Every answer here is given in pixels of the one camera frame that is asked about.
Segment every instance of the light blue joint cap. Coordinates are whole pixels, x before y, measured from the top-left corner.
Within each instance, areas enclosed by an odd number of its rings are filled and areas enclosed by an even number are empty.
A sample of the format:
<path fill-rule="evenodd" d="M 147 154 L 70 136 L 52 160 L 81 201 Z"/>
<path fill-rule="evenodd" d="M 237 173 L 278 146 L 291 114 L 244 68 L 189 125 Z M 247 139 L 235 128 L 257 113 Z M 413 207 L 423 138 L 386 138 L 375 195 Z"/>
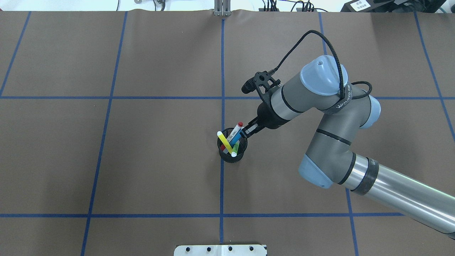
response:
<path fill-rule="evenodd" d="M 306 154 L 298 167 L 298 173 L 307 181 L 323 189 L 328 189 L 333 184 L 333 181 Z"/>
<path fill-rule="evenodd" d="M 360 126 L 360 129 L 370 128 L 373 123 L 379 119 L 379 115 L 381 115 L 381 104 L 379 104 L 379 101 L 371 95 L 368 95 L 368 97 L 370 98 L 371 103 L 370 116 L 368 117 L 367 121 L 362 126 Z"/>
<path fill-rule="evenodd" d="M 348 73 L 341 65 L 344 86 L 348 84 Z M 335 58 L 330 55 L 322 55 L 305 65 L 300 71 L 300 81 L 311 92 L 318 95 L 330 96 L 340 91 L 340 79 L 338 76 Z"/>

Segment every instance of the black band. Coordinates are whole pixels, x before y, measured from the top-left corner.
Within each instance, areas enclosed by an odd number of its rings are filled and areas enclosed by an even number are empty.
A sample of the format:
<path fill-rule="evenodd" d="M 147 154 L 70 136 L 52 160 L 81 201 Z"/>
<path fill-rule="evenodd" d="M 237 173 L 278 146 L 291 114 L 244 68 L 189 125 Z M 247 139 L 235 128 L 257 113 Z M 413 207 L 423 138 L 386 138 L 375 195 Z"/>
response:
<path fill-rule="evenodd" d="M 328 115 L 333 115 L 335 113 L 338 113 L 340 110 L 342 110 L 352 99 L 352 89 L 351 85 L 348 83 L 344 87 L 344 98 L 340 99 L 337 103 L 335 103 L 333 106 L 322 110 L 324 114 Z"/>
<path fill-rule="evenodd" d="M 291 105 L 289 105 L 288 101 L 286 101 L 286 99 L 284 98 L 283 88 L 284 88 L 284 87 L 281 88 L 281 98 L 283 99 L 284 104 L 286 104 L 286 106 L 287 106 L 290 110 L 292 110 L 292 111 L 294 111 L 294 112 L 296 112 L 296 113 L 303 113 L 302 111 L 295 110 L 293 107 L 291 107 Z"/>
<path fill-rule="evenodd" d="M 351 172 L 352 172 L 352 169 L 354 168 L 354 164 L 355 164 L 355 159 L 356 159 L 356 154 L 354 152 L 352 152 L 352 160 L 351 160 L 351 165 L 349 166 L 349 170 L 348 172 L 346 173 L 346 175 L 343 177 L 343 179 L 338 182 L 338 184 L 343 184 L 349 177 L 349 175 L 351 175 Z"/>
<path fill-rule="evenodd" d="M 341 141 L 341 142 L 343 142 L 344 144 L 347 144 L 347 145 L 349 145 L 349 146 L 352 144 L 352 142 L 348 141 L 347 139 L 342 138 L 342 137 L 340 137 L 340 136 L 338 136 L 338 135 L 335 135 L 335 134 L 333 134 L 333 133 L 329 133 L 328 131 L 324 131 L 324 130 L 321 130 L 321 129 L 317 129 L 316 132 L 317 132 L 317 133 L 322 133 L 322 134 L 327 135 L 327 136 L 329 136 L 329 137 L 331 137 L 331 138 L 334 138 L 334 139 L 336 139 L 336 140 L 339 140 L 339 141 Z"/>
<path fill-rule="evenodd" d="M 376 181 L 376 178 L 378 177 L 378 172 L 379 172 L 379 163 L 378 161 L 367 158 L 368 159 L 368 168 L 367 171 L 365 172 L 365 176 L 360 182 L 360 184 L 355 188 L 354 190 L 351 190 L 352 192 L 359 194 L 359 195 L 365 195 L 368 193 L 368 191 L 371 189 L 373 186 L 374 182 Z"/>

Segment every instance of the white marker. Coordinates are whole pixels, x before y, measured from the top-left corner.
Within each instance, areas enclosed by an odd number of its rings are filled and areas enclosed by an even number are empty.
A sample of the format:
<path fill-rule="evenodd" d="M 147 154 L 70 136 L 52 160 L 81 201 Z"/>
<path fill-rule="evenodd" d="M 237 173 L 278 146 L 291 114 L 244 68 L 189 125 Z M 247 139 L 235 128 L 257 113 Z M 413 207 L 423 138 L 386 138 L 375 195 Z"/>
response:
<path fill-rule="evenodd" d="M 242 129 L 243 123 L 238 122 L 238 124 L 234 127 L 234 130 L 232 130 L 231 134 L 227 137 L 227 141 L 231 142 L 232 138 L 234 138 L 235 135 Z"/>

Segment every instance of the white metal bracket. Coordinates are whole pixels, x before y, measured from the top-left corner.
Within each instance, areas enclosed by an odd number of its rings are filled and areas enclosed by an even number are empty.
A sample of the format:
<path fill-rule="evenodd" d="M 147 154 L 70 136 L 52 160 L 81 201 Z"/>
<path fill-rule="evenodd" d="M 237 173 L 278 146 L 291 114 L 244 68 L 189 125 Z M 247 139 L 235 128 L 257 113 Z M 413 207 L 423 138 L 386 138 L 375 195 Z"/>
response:
<path fill-rule="evenodd" d="M 266 245 L 177 246 L 174 256 L 267 256 Z"/>

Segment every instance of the green marker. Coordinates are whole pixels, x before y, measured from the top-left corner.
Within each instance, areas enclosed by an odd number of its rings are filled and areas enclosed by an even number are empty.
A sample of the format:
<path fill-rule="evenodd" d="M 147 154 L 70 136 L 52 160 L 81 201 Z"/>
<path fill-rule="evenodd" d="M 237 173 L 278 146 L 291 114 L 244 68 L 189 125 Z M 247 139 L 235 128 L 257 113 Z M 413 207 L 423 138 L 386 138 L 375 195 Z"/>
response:
<path fill-rule="evenodd" d="M 237 156 L 237 151 L 238 151 L 238 146 L 239 146 L 239 144 L 240 144 L 240 140 L 238 140 L 238 141 L 235 143 L 234 147 L 232 148 L 232 153 L 231 153 L 231 156 L 232 156 L 232 157 L 236 157 L 236 156 Z"/>

